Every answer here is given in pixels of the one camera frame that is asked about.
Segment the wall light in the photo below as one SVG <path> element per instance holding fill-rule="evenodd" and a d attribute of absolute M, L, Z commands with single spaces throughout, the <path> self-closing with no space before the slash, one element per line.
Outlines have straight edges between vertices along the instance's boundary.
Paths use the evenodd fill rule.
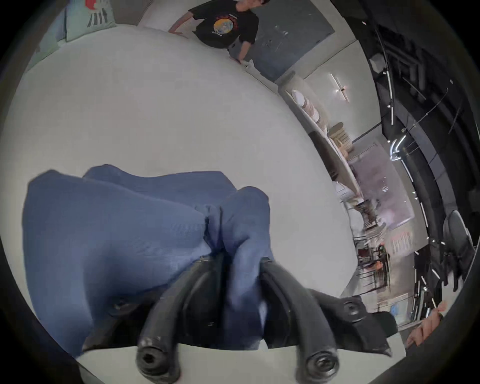
<path fill-rule="evenodd" d="M 341 92 L 342 93 L 342 96 L 343 96 L 343 99 L 349 103 L 349 100 L 348 100 L 348 97 L 347 95 L 345 94 L 345 87 L 341 86 L 340 83 L 338 82 L 338 80 L 336 79 L 335 76 L 333 76 L 332 74 L 330 74 L 330 76 L 332 77 L 333 81 L 335 82 L 336 86 L 337 86 L 337 89 L 335 90 L 335 92 Z"/>

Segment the person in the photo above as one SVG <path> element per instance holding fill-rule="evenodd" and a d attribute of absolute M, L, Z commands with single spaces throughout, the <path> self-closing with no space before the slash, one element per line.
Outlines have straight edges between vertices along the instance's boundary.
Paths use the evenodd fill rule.
<path fill-rule="evenodd" d="M 203 19 L 193 32 L 204 44 L 220 49 L 227 49 L 240 38 L 241 49 L 236 60 L 245 59 L 248 50 L 255 43 L 258 31 L 258 17 L 253 8 L 267 4 L 270 0 L 213 0 L 190 9 L 168 30 L 182 35 L 177 29 L 190 20 Z"/>
<path fill-rule="evenodd" d="M 430 316 L 422 320 L 421 324 L 408 336 L 406 341 L 407 349 L 413 346 L 413 344 L 419 346 L 428 338 L 428 336 L 430 336 L 430 334 L 440 325 L 440 321 L 443 319 L 440 312 L 444 312 L 446 307 L 447 303 L 442 301 L 437 308 L 432 310 Z"/>

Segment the man's arm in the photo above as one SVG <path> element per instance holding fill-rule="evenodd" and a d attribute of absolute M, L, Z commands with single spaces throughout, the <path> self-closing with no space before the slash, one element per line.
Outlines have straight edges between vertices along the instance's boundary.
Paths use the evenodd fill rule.
<path fill-rule="evenodd" d="M 172 27 L 168 30 L 170 33 L 177 33 L 177 29 L 185 22 L 189 21 L 193 17 L 193 13 L 188 11 L 186 14 L 184 14 L 181 18 L 179 18 L 173 25 Z"/>
<path fill-rule="evenodd" d="M 252 46 L 252 44 L 249 43 L 248 41 L 244 41 L 242 43 L 240 53 L 239 53 L 239 56 L 238 56 L 238 60 L 240 62 L 245 58 L 245 56 L 247 56 L 247 52 L 248 52 L 248 50 L 250 49 L 251 46 Z"/>

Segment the cable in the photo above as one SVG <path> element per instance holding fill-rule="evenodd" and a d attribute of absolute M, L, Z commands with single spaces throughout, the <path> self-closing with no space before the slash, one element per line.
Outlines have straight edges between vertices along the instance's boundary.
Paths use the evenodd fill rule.
<path fill-rule="evenodd" d="M 435 104 L 435 105 L 433 106 L 433 108 L 430 109 L 427 113 L 425 113 L 420 120 L 418 120 L 416 123 L 414 123 L 414 124 L 412 125 L 412 127 L 411 127 L 407 132 L 410 132 L 413 128 L 415 128 L 415 127 L 417 126 L 417 124 L 419 124 L 425 117 L 427 117 L 428 114 L 429 114 L 430 112 L 432 112 L 432 111 L 437 107 L 437 105 L 439 105 L 439 104 L 442 102 L 442 100 L 444 99 L 444 97 L 447 96 L 447 93 L 448 93 L 448 88 L 447 88 L 447 91 L 445 92 L 445 94 L 442 96 L 442 98 L 441 98 L 440 100 L 438 100 L 438 103 Z"/>

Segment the man's hand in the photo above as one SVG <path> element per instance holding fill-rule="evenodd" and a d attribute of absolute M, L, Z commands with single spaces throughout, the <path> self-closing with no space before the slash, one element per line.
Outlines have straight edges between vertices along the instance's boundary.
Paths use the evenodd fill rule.
<path fill-rule="evenodd" d="M 440 312 L 445 311 L 445 309 L 446 303 L 442 301 L 439 304 L 438 308 L 435 308 L 432 313 L 430 313 L 430 316 L 422 320 L 421 324 L 416 329 L 414 329 L 408 336 L 407 348 L 412 346 L 413 343 L 419 346 L 428 338 L 428 336 L 430 336 L 430 334 L 440 324 L 440 321 L 442 319 L 442 315 L 440 315 Z"/>
<path fill-rule="evenodd" d="M 241 63 L 241 61 L 247 56 L 248 50 L 250 49 L 252 45 L 248 41 L 244 41 L 241 45 L 238 61 Z"/>

